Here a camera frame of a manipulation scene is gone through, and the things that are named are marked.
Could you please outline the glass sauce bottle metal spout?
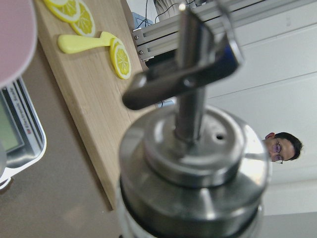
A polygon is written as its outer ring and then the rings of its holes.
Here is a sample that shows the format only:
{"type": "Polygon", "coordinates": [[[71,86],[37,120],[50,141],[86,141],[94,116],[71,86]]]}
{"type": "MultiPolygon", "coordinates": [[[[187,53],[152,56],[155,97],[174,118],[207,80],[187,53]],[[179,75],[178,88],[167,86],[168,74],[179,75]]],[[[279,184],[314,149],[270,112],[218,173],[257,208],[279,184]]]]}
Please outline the glass sauce bottle metal spout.
{"type": "Polygon", "coordinates": [[[206,86],[242,62],[235,36],[223,35],[215,45],[186,43],[175,59],[134,75],[127,108],[177,102],[140,117],[121,141],[123,237],[257,237],[271,173],[266,147],[244,121],[205,104],[206,86]]]}

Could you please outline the lemon slice near scale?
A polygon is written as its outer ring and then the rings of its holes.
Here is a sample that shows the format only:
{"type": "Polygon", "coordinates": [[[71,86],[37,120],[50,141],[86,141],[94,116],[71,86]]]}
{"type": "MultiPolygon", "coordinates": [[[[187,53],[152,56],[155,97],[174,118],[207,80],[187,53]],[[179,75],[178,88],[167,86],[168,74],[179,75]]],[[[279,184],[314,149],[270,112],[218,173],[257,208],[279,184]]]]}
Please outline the lemon slice near scale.
{"type": "Polygon", "coordinates": [[[93,15],[88,6],[79,0],[80,17],[77,21],[70,23],[70,27],[77,35],[85,37],[94,37],[96,34],[96,25],[93,15]]]}

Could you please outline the digital kitchen scale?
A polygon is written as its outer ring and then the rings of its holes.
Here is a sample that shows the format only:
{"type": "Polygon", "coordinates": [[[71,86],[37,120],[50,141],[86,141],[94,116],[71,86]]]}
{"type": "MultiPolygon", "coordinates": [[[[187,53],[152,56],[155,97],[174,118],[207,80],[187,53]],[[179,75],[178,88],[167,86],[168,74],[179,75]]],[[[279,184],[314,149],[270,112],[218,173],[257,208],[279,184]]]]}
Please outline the digital kitchen scale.
{"type": "Polygon", "coordinates": [[[22,77],[0,90],[0,189],[38,162],[47,139],[22,77]]]}

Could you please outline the pink plastic cup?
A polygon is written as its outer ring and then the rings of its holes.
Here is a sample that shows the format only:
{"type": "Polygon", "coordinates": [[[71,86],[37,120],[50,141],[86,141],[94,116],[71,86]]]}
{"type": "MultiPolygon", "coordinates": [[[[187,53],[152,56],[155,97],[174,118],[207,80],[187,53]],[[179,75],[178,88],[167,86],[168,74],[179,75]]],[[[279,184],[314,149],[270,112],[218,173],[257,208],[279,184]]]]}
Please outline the pink plastic cup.
{"type": "Polygon", "coordinates": [[[31,0],[0,2],[0,86],[29,66],[37,45],[37,22],[31,0]]]}

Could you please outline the bamboo cutting board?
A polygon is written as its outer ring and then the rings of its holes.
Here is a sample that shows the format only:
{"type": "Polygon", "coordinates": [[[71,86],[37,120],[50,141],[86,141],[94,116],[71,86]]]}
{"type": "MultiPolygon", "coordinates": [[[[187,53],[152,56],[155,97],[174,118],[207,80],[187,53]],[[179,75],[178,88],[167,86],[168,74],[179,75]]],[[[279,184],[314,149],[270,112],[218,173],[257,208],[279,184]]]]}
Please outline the bamboo cutting board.
{"type": "Polygon", "coordinates": [[[38,36],[77,130],[101,181],[110,208],[115,208],[119,176],[118,148],[125,130],[141,112],[125,108],[121,96],[129,80],[116,76],[109,50],[100,47],[65,54],[57,46],[71,27],[57,19],[44,2],[34,2],[38,36]]]}

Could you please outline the front lemon slice pair top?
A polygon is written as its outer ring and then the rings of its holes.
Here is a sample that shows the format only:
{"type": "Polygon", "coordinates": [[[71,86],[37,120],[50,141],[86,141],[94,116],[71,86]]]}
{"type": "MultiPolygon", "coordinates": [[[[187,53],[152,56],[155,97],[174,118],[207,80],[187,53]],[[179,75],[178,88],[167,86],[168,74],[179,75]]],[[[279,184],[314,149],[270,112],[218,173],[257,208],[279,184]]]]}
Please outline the front lemon slice pair top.
{"type": "Polygon", "coordinates": [[[112,38],[110,41],[110,59],[119,78],[128,79],[131,76],[130,57],[124,44],[118,38],[112,38]]]}

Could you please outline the yellow plastic knife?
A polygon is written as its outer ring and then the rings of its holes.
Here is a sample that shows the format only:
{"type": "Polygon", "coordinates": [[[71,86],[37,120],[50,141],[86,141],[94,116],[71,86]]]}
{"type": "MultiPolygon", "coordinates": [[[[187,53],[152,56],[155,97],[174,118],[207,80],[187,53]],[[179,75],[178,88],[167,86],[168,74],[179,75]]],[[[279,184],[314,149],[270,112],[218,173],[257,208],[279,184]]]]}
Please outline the yellow plastic knife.
{"type": "Polygon", "coordinates": [[[59,35],[57,45],[66,54],[74,54],[97,47],[108,47],[116,36],[109,32],[102,32],[99,38],[80,35],[59,35]]]}

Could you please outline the middle lemon slice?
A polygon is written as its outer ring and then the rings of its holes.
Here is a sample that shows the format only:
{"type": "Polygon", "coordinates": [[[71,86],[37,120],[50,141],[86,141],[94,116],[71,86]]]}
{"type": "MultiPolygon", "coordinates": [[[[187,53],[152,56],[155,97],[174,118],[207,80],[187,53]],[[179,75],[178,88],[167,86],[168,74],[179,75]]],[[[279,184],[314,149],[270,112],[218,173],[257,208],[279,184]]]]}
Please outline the middle lemon slice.
{"type": "Polygon", "coordinates": [[[78,0],[68,0],[67,4],[62,7],[55,7],[47,3],[45,5],[54,16],[64,22],[72,23],[80,17],[78,0]]]}

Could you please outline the aluminium frame rail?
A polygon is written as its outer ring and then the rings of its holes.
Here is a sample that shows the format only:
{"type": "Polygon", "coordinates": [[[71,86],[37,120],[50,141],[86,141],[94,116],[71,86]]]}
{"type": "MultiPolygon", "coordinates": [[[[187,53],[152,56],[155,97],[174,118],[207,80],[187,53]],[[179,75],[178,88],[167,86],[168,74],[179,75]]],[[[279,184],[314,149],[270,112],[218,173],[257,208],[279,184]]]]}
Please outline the aluminium frame rail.
{"type": "Polygon", "coordinates": [[[180,4],[179,14],[132,32],[139,59],[148,61],[186,43],[215,45],[223,35],[232,39],[234,29],[315,4],[314,0],[209,0],[196,8],[180,4]]]}

